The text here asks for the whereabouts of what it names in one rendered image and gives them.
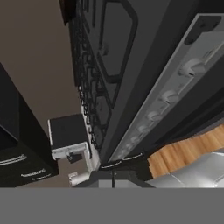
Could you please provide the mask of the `small white object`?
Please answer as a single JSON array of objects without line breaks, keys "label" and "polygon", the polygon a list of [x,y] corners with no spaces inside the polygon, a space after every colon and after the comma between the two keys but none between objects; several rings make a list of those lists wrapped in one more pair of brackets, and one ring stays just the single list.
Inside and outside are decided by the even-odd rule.
[{"label": "small white object", "polygon": [[87,181],[89,179],[89,173],[85,172],[79,174],[78,172],[70,173],[68,175],[70,186],[77,186],[78,184]]}]

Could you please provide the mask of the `black stove with grates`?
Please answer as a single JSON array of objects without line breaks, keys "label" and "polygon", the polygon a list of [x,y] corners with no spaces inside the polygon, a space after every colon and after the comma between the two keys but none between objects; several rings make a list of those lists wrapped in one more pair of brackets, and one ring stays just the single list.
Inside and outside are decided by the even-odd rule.
[{"label": "black stove with grates", "polygon": [[[143,153],[140,144],[224,56],[224,0],[71,0],[74,83],[90,141],[107,164]],[[206,72],[180,75],[191,59]],[[159,98],[174,90],[179,100]],[[147,115],[158,111],[160,121]],[[138,127],[146,124],[148,133]],[[138,143],[130,139],[140,137]],[[129,151],[122,152],[126,144]]]}]

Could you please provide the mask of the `black and white countertop appliance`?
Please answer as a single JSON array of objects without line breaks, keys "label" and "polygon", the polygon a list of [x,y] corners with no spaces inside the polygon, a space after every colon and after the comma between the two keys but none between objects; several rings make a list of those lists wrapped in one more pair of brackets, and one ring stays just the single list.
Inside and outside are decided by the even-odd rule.
[{"label": "black and white countertop appliance", "polygon": [[47,125],[54,160],[67,158],[73,163],[82,151],[87,152],[88,159],[92,158],[82,114],[49,119]]}]

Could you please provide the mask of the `black cupboard run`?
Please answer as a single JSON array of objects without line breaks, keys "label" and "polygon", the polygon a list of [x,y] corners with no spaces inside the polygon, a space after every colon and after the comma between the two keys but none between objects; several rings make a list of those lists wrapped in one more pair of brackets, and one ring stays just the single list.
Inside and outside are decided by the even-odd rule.
[{"label": "black cupboard run", "polygon": [[[26,160],[0,166],[0,187],[18,187],[59,174],[46,133],[0,63],[0,161],[22,154]],[[20,176],[43,168],[39,175]]]}]

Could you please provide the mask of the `black drawer front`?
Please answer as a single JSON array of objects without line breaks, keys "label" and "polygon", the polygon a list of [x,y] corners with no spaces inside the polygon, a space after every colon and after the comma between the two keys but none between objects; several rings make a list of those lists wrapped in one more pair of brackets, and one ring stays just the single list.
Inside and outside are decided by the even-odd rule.
[{"label": "black drawer front", "polygon": [[130,160],[130,161],[123,161],[115,166],[108,169],[101,169],[100,171],[133,171],[136,173],[137,177],[143,181],[152,179],[152,174],[150,171],[150,164],[148,159],[144,156]]}]

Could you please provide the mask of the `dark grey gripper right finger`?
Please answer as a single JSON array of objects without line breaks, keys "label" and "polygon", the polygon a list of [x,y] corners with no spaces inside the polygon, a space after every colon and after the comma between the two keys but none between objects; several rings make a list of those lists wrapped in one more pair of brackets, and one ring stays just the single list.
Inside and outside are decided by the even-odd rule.
[{"label": "dark grey gripper right finger", "polygon": [[114,188],[153,188],[153,185],[139,179],[134,171],[115,171]]}]

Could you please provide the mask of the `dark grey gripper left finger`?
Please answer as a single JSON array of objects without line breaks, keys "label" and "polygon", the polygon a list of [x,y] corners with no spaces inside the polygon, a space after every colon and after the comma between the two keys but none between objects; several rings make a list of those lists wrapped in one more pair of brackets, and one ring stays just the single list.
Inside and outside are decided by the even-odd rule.
[{"label": "dark grey gripper left finger", "polygon": [[110,171],[92,171],[88,180],[79,183],[75,188],[111,188],[112,174]]}]

